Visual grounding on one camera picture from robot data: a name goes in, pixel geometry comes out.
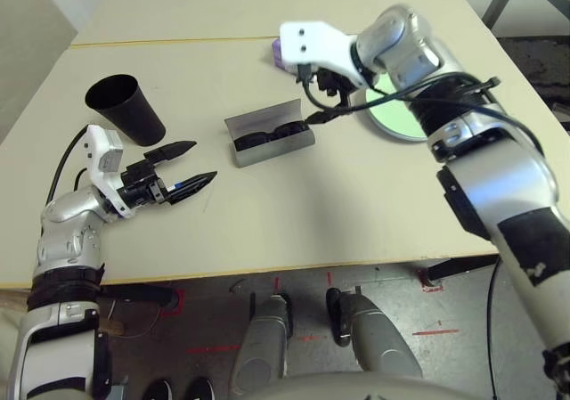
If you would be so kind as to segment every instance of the white bracket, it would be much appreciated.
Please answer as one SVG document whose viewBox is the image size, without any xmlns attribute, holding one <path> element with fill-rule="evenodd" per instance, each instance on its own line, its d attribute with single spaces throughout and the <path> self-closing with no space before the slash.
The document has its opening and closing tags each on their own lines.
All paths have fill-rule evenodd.
<svg viewBox="0 0 570 400">
<path fill-rule="evenodd" d="M 125 204 L 117 192 L 117 189 L 124 186 L 118 173 L 123 143 L 117 132 L 90 125 L 85 133 L 84 151 L 91 182 L 122 217 L 134 216 L 134 210 Z"/>
<path fill-rule="evenodd" d="M 297 73 L 298 64 L 311 64 L 347 77 L 358 88 L 368 87 L 350 56 L 356 35 L 345 35 L 323 21 L 287 21 L 281 24 L 279 36 L 287 71 Z"/>
</svg>

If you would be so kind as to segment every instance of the cable connector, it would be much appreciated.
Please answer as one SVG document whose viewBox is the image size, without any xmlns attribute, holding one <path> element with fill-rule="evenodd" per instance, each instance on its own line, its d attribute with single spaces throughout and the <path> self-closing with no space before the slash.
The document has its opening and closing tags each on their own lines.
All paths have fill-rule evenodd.
<svg viewBox="0 0 570 400">
<path fill-rule="evenodd" d="M 309 84 L 313 77 L 313 68 L 310 64 L 298 64 L 297 65 L 297 80 L 296 84 L 299 82 L 302 84 Z"/>
</svg>

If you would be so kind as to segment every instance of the black band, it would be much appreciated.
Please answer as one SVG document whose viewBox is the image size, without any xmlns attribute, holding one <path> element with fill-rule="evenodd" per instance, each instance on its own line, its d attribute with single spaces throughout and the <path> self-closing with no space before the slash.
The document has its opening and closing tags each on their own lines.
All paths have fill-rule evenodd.
<svg viewBox="0 0 570 400">
<path fill-rule="evenodd" d="M 534 286 L 570 270 L 570 232 L 551 208 L 514 216 L 499 229 Z"/>
<path fill-rule="evenodd" d="M 75 389 L 77 391 L 85 391 L 86 379 L 80 377 L 66 378 L 65 380 L 56 380 L 54 382 L 40 385 L 28 392 L 28 399 L 56 389 Z"/>
<path fill-rule="evenodd" d="M 60 302 L 95 302 L 103 273 L 104 265 L 99 269 L 88 266 L 57 268 L 38 275 L 32 282 L 28 311 Z"/>
</svg>

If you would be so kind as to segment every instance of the black cable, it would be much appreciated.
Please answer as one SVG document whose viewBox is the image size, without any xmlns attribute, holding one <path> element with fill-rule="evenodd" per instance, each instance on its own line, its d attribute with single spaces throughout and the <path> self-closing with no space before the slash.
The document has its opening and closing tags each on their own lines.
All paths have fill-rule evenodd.
<svg viewBox="0 0 570 400">
<path fill-rule="evenodd" d="M 378 94 L 381 94 L 381 95 L 389 95 L 389 93 L 387 93 L 386 91 L 380 90 L 379 88 L 376 88 L 375 86 L 371 86 L 370 89 L 371 89 L 373 92 L 378 93 Z"/>
<path fill-rule="evenodd" d="M 497 273 L 501 266 L 501 258 L 497 257 L 497 263 L 493 268 L 493 274 L 489 281 L 489 291 L 487 292 L 487 362 L 489 363 L 489 377 L 491 379 L 491 389 L 493 390 L 493 400 L 498 400 L 497 387 L 495 385 L 495 371 L 493 368 L 493 338 L 492 338 L 492 325 L 491 314 L 493 310 L 493 291 L 495 288 L 495 281 L 497 280 Z"/>
<path fill-rule="evenodd" d="M 399 100 L 402 102 L 436 102 L 436 103 L 443 103 L 443 104 L 460 106 L 460 107 L 463 107 L 465 109 L 476 110 L 476 111 L 483 113 L 489 117 L 499 119 L 503 122 L 511 124 L 514 127 L 519 128 L 530 139 L 530 141 L 533 143 L 533 146 L 536 148 L 536 150 L 542 156 L 544 155 L 544 151 L 542 149 L 541 143 L 539 142 L 536 135 L 534 135 L 534 133 L 526 125 L 524 125 L 522 122 L 520 122 L 520 121 L 518 121 L 512 117 L 509 117 L 503 113 L 500 113 L 497 110 L 493 110 L 490 108 L 486 108 L 484 106 L 479 106 L 476 104 L 470 104 L 470 103 L 466 103 L 466 102 L 455 102 L 452 100 L 445 100 L 445 99 L 406 97 L 407 94 L 412 93 L 412 92 L 414 92 L 420 88 L 423 88 L 425 86 L 429 86 L 431 84 L 439 82 L 444 78 L 465 78 L 465 79 L 469 80 L 470 82 L 472 82 L 473 85 L 481 84 L 481 82 L 477 78 L 473 77 L 472 75 L 469 75 L 468 73 L 464 73 L 464 72 L 445 73 L 443 75 L 439 75 L 437 77 L 428 79 L 426 81 L 419 82 L 418 84 L 416 84 L 414 86 L 409 86 L 407 88 L 404 88 L 403 90 L 401 90 L 399 92 L 385 95 L 385 96 L 383 96 L 379 99 L 373 100 L 371 102 L 366 102 L 364 104 L 349 106 L 349 107 L 345 107 L 345 108 L 327 106 L 327 105 L 319 102 L 311 93 L 311 90 L 309 89 L 308 80 L 303 81 L 303 89 L 305 90 L 305 94 L 306 94 L 307 98 L 309 99 L 309 102 L 311 102 L 314 106 L 316 106 L 319 109 L 326 110 L 329 113 L 337 113 L 338 115 L 346 115 L 350 112 L 354 112 L 354 111 L 358 111 L 358 110 L 366 110 L 366 109 L 369 109 L 369 108 L 372 108 L 375 106 L 379 106 L 380 104 L 384 104 L 386 102 L 391 102 L 393 100 Z M 377 89 L 374 89 L 374 91 L 376 91 L 377 93 L 381 92 L 381 90 L 377 90 Z M 490 93 L 485 93 L 485 95 L 487 96 L 487 98 L 489 98 L 489 100 L 491 102 L 495 102 L 493 96 Z"/>
<path fill-rule="evenodd" d="M 393 100 L 403 98 L 409 93 L 417 91 L 420 88 L 423 88 L 425 86 L 430 86 L 430 85 L 432 85 L 436 82 L 439 82 L 442 79 L 446 79 L 446 78 L 465 78 L 465 79 L 468 79 L 469 81 L 471 81 L 473 85 L 480 83 L 477 78 L 475 78 L 472 75 L 469 75 L 468 73 L 465 73 L 465 72 L 444 73 L 444 74 L 439 75 L 437 77 L 426 79 L 425 81 L 421 81 L 418 84 L 414 84 L 413 86 L 409 86 L 407 88 L 404 88 L 403 90 L 400 90 L 396 93 L 391 93 L 391 94 L 386 95 L 384 97 L 380 97 L 379 99 L 372 100 L 371 102 L 366 102 L 363 104 L 357 104 L 355 106 L 338 108 L 338 107 L 333 107 L 333 106 L 327 106 L 327 105 L 319 102 L 311 94 L 311 90 L 309 90 L 308 79 L 304 79 L 302 82 L 303 82 L 303 89 L 305 90 L 306 96 L 309 99 L 309 102 L 311 102 L 314 106 L 316 106 L 319 109 L 326 110 L 327 112 L 330 112 L 330 113 L 337 113 L 338 115 L 346 115 L 347 113 L 350 113 L 350 112 L 356 112 L 358 110 L 370 109 L 370 108 L 373 108 L 374 106 L 379 106 L 380 104 L 384 104 L 387 102 L 391 102 Z"/>
<path fill-rule="evenodd" d="M 87 131 L 87 126 L 81 128 L 81 130 L 79 130 L 79 133 L 76 134 L 71 143 L 68 145 L 65 152 L 63 152 L 63 155 L 61 156 L 60 159 L 60 163 L 55 169 L 55 174 L 53 175 L 50 191 L 47 193 L 47 200 L 45 201 L 46 206 L 47 204 L 49 204 L 51 200 L 53 200 L 53 195 L 55 194 L 55 188 L 57 188 L 57 183 L 60 181 L 61 171 L 63 171 L 63 166 L 65 166 L 65 162 L 68 160 L 68 156 L 71 154 L 71 151 L 73 150 L 77 142 L 81 140 L 81 137 L 85 135 L 86 131 Z"/>
<path fill-rule="evenodd" d="M 79 181 L 81 180 L 81 175 L 83 175 L 87 171 L 87 168 L 81 168 L 77 176 L 75 176 L 75 182 L 73 183 L 73 191 L 79 189 Z"/>
</svg>

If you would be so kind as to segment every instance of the purple object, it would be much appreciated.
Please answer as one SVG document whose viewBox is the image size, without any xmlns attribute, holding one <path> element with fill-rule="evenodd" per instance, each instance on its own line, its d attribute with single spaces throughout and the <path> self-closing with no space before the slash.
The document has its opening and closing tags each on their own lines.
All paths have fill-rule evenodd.
<svg viewBox="0 0 570 400">
<path fill-rule="evenodd" d="M 281 40 L 279 38 L 275 39 L 271 43 L 271 47 L 273 49 L 273 63 L 275 63 L 275 66 L 278 68 L 285 70 L 283 60 L 281 59 Z"/>
</svg>

